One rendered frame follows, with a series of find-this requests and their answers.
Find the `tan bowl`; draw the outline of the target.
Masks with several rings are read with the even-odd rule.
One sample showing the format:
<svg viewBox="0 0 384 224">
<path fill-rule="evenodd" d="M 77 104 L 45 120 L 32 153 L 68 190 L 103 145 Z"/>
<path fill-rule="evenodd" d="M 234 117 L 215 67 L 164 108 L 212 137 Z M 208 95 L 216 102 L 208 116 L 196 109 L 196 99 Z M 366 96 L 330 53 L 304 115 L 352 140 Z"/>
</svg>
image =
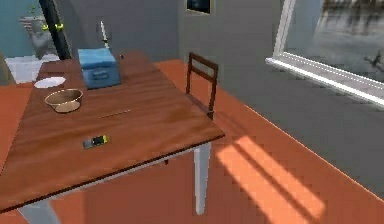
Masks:
<svg viewBox="0 0 384 224">
<path fill-rule="evenodd" d="M 45 103 L 56 113 L 70 113 L 81 107 L 82 97 L 80 89 L 63 89 L 49 94 Z"/>
</svg>

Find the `dark brown wooden chair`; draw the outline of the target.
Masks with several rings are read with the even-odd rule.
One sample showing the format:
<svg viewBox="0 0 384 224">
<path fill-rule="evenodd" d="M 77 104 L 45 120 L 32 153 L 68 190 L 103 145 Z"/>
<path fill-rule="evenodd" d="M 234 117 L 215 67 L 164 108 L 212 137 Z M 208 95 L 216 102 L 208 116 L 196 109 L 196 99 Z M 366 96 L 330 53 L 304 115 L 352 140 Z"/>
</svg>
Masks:
<svg viewBox="0 0 384 224">
<path fill-rule="evenodd" d="M 195 62 L 211 69 L 213 74 L 210 75 L 207 71 L 196 67 L 194 65 Z M 219 66 L 217 63 L 196 53 L 189 53 L 185 95 L 211 120 L 214 119 L 218 70 Z"/>
</svg>

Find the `brown wooden table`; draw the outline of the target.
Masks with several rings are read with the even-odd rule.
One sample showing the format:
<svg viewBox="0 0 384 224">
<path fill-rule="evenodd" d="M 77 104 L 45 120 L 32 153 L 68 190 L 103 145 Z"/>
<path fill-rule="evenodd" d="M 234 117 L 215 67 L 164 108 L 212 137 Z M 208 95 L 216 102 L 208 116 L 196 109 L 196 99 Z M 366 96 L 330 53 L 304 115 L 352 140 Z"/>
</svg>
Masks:
<svg viewBox="0 0 384 224">
<path fill-rule="evenodd" d="M 49 201 L 74 190 L 193 152 L 196 212 L 202 214 L 211 143 L 217 127 L 141 52 L 119 59 L 121 83 L 89 90 L 78 61 L 44 64 L 41 77 L 62 73 L 65 87 L 82 90 L 81 107 L 68 114 L 46 103 L 47 89 L 33 89 L 0 173 L 0 214 L 19 210 L 59 224 Z M 100 119 L 102 115 L 131 111 Z M 106 135 L 108 142 L 84 149 L 82 142 Z"/>
</svg>

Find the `thin brown pencil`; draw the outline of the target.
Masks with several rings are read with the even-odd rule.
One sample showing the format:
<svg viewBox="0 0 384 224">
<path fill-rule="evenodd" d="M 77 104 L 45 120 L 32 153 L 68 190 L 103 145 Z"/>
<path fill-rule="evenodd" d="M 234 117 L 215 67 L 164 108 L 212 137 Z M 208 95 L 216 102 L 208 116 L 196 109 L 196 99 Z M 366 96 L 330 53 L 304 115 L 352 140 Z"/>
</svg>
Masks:
<svg viewBox="0 0 384 224">
<path fill-rule="evenodd" d="M 123 110 L 123 111 L 119 111 L 119 112 L 114 112 L 114 113 L 110 113 L 110 114 L 106 114 L 106 115 L 102 115 L 100 116 L 99 118 L 100 119 L 103 119 L 103 118 L 107 118 L 107 117 L 112 117 L 112 116 L 117 116 L 117 115 L 121 115 L 121 114 L 126 114 L 128 112 L 130 112 L 131 110 L 128 109 L 128 110 Z"/>
</svg>

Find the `black yellow remote control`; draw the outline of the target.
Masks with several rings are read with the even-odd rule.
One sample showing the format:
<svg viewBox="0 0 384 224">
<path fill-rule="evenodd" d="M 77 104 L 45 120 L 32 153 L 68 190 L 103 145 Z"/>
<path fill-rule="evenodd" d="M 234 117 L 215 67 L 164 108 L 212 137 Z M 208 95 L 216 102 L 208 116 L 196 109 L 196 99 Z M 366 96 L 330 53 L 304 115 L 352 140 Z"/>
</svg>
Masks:
<svg viewBox="0 0 384 224">
<path fill-rule="evenodd" d="M 84 149 L 90 149 L 96 146 L 106 144 L 108 142 L 108 137 L 106 135 L 93 137 L 91 139 L 84 140 L 82 142 Z"/>
</svg>

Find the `blue box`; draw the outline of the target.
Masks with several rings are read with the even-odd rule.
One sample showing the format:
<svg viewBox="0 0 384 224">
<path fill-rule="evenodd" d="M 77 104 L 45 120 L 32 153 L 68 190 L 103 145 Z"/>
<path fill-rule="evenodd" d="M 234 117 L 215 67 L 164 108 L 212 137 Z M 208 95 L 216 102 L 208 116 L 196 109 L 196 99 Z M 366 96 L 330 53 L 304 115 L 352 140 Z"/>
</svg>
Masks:
<svg viewBox="0 0 384 224">
<path fill-rule="evenodd" d="M 119 85 L 118 63 L 108 48 L 79 49 L 78 58 L 88 89 Z"/>
</svg>

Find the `dark framed picture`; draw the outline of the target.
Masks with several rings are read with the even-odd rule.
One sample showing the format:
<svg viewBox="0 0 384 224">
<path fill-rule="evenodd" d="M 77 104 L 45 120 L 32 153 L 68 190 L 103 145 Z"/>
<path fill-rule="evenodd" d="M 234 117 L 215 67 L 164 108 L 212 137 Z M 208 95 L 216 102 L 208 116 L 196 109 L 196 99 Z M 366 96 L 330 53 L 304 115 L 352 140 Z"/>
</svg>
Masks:
<svg viewBox="0 0 384 224">
<path fill-rule="evenodd" d="M 186 0 L 188 10 L 203 14 L 211 12 L 211 0 Z"/>
</svg>

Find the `white candle on holder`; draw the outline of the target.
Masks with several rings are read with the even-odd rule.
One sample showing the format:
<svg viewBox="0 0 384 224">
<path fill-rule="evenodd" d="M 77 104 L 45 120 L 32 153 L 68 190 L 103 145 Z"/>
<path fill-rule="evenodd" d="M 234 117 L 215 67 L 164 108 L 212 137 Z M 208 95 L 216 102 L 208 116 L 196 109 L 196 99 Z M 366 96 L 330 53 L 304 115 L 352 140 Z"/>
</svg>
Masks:
<svg viewBox="0 0 384 224">
<path fill-rule="evenodd" d="M 101 28 L 101 32 L 102 32 L 102 40 L 104 42 L 104 46 L 105 48 L 109 49 L 109 39 L 108 39 L 108 36 L 107 36 L 107 32 L 105 30 L 105 26 L 104 26 L 104 23 L 103 21 L 100 21 L 100 28 Z"/>
</svg>

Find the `white plate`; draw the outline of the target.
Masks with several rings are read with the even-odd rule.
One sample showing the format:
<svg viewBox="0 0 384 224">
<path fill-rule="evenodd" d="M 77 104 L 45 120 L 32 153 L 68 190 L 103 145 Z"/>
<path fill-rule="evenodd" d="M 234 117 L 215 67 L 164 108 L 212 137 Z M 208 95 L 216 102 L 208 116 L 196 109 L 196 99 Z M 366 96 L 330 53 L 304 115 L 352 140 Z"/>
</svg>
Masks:
<svg viewBox="0 0 384 224">
<path fill-rule="evenodd" d="M 34 87 L 38 88 L 38 89 L 52 88 L 52 87 L 60 86 L 65 81 L 66 81 L 66 79 L 64 77 L 61 77 L 61 76 L 48 77 L 48 78 L 44 78 L 44 79 L 37 81 L 34 84 Z"/>
</svg>

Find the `white framed window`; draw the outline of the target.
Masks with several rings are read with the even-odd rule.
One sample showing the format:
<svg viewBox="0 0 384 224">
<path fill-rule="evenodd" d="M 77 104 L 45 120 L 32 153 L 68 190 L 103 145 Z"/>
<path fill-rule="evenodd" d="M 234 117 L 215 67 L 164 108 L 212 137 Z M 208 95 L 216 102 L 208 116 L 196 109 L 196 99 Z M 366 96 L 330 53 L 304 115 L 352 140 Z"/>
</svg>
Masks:
<svg viewBox="0 0 384 224">
<path fill-rule="evenodd" d="M 284 0 L 265 62 L 384 108 L 384 0 Z"/>
</svg>

